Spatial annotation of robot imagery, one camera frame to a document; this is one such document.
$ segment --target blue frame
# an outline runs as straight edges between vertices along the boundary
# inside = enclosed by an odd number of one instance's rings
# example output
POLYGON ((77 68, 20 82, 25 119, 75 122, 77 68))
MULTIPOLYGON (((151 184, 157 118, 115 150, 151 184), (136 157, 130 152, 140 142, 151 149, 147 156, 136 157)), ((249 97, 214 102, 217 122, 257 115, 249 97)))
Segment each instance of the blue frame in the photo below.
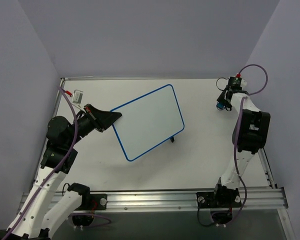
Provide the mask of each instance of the blue frame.
POLYGON ((128 105, 128 104, 130 104, 130 103, 132 103, 132 102, 134 102, 134 101, 136 101, 136 100, 138 100, 138 99, 141 99, 141 98, 143 98, 143 97, 145 97, 145 96, 147 96, 147 95, 149 95, 149 94, 152 94, 152 93, 154 93, 154 92, 156 92, 156 91, 159 91, 160 89, 166 88, 166 87, 168 87, 168 86, 170 86, 170 87, 172 88, 172 91, 173 91, 173 94, 174 94, 174 97, 175 97, 175 101, 176 101, 176 104, 177 104, 178 109, 179 109, 179 113, 180 113, 180 117, 181 117, 181 120, 182 120, 183 128, 182 128, 180 131, 178 131, 177 133, 175 133, 175 134, 173 134, 172 136, 168 137, 167 139, 163 140, 163 141, 160 142, 159 144, 157 144, 157 145, 155 145, 154 147, 150 148, 149 150, 145 151, 145 152, 142 153, 141 155, 135 157, 134 159, 129 159, 128 156, 127 156, 127 154, 126 154, 125 148, 124 148, 124 146, 122 145, 122 142, 121 142, 121 140, 120 140, 120 137, 119 137, 119 134, 118 134, 118 132, 117 132, 117 130, 116 130, 115 125, 112 125, 112 127, 113 127, 113 129, 114 129, 114 132, 115 132, 115 135, 116 135, 116 137, 118 138, 118 141, 119 141, 120 146, 121 146, 121 148, 122 148, 122 151, 123 151, 123 153, 124 153, 124 156, 125 156, 125 158, 126 158, 129 162, 132 162, 132 161, 134 161, 134 160, 140 158, 141 156, 143 156, 143 155, 146 154, 147 152, 149 152, 149 151, 151 151, 152 149, 154 149, 154 148, 158 147, 159 145, 163 144, 165 141, 169 140, 170 138, 172 138, 173 136, 177 135, 178 133, 182 132, 182 131, 185 129, 185 122, 184 122, 184 119, 183 119, 182 114, 181 114, 181 110, 180 110, 180 107, 179 107, 179 103, 178 103, 178 100, 177 100, 177 96, 176 96, 176 93, 175 93, 175 89, 174 89, 174 87, 173 87, 171 84, 164 85, 164 86, 162 86, 162 87, 160 87, 160 88, 158 88, 158 89, 156 89, 156 90, 153 90, 153 91, 151 91, 151 92, 149 92, 149 93, 147 93, 147 94, 145 94, 145 95, 142 95, 142 96, 140 96, 140 97, 137 97, 137 98, 134 99, 134 100, 128 101, 128 102, 125 103, 125 104, 122 104, 122 105, 120 105, 120 106, 117 106, 116 108, 114 108, 114 109, 112 109, 112 110, 110 111, 110 112, 113 112, 113 111, 115 111, 115 110, 117 110, 117 109, 119 109, 119 108, 121 108, 121 107, 123 107, 123 106, 125 106, 125 105, 128 105))

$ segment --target white table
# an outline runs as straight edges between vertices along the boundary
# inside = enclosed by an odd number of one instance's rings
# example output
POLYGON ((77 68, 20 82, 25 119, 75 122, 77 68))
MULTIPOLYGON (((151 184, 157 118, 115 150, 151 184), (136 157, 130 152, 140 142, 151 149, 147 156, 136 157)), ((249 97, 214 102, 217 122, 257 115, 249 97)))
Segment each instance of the white table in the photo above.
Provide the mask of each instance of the white table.
MULTIPOLYGON (((214 188, 233 154, 232 133, 238 114, 218 111, 215 79, 66 80, 64 89, 84 92, 82 105, 105 111, 166 84, 172 84, 185 129, 133 162, 126 160, 115 132, 91 132, 74 146, 76 160, 65 183, 81 183, 92 191, 214 188)), ((73 116, 64 99, 57 115, 73 116)), ((247 187, 267 187, 260 158, 249 163, 247 187)))

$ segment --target blue-framed whiteboard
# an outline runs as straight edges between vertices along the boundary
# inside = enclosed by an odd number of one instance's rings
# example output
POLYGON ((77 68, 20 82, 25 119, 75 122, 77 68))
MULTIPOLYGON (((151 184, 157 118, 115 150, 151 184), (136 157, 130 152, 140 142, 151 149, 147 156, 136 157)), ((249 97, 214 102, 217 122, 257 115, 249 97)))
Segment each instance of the blue-framed whiteboard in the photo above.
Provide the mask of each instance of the blue-framed whiteboard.
POLYGON ((111 110, 122 117, 113 129, 132 162, 185 129, 174 87, 164 85, 111 110))

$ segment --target screw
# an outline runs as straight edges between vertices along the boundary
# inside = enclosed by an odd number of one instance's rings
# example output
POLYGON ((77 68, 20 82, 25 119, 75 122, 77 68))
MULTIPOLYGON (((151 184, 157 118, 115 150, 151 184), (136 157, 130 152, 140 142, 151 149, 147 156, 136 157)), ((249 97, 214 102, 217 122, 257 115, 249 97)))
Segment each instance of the screw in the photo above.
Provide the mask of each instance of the screw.
POLYGON ((100 205, 105 206, 107 204, 107 199, 101 198, 100 199, 100 205))
POLYGON ((198 203, 204 203, 205 202, 205 198, 203 196, 198 197, 197 199, 198 203))
POLYGON ((236 203, 240 203, 241 198, 240 198, 239 196, 236 196, 234 201, 235 201, 236 203))

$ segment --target gray floor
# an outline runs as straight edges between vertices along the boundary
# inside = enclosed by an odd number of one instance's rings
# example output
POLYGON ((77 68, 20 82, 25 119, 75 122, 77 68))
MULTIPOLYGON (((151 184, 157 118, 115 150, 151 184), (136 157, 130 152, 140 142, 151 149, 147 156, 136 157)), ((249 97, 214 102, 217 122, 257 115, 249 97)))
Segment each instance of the gray floor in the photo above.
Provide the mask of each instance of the gray floor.
MULTIPOLYGON (((207 212, 202 221, 209 223, 207 212)), ((237 220, 223 227, 203 227, 196 212, 152 212, 105 214, 112 224, 84 231, 73 230, 66 222, 53 240, 94 239, 198 239, 198 240, 285 240, 276 210, 244 210, 237 220)))

